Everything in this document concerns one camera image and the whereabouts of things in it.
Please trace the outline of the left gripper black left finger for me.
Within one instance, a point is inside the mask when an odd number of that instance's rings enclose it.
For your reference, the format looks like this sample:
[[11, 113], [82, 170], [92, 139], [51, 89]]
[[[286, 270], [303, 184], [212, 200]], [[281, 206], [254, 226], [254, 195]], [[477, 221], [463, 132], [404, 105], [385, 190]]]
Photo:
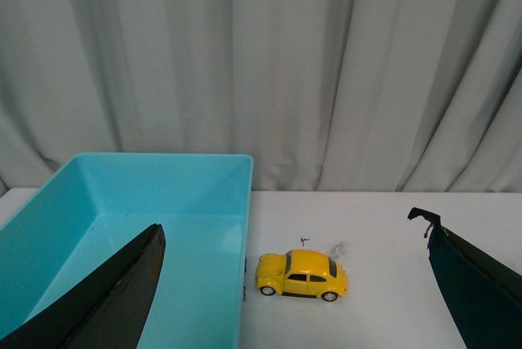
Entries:
[[1, 347], [136, 348], [157, 291], [165, 250], [162, 225], [150, 225], [3, 338]]

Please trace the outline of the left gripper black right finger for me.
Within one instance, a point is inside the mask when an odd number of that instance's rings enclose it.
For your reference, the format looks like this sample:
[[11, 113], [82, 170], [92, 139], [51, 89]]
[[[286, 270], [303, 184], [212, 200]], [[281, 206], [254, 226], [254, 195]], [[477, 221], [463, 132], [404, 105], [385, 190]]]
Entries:
[[440, 216], [414, 207], [408, 219], [430, 223], [429, 262], [468, 348], [521, 347], [521, 275], [451, 232]]

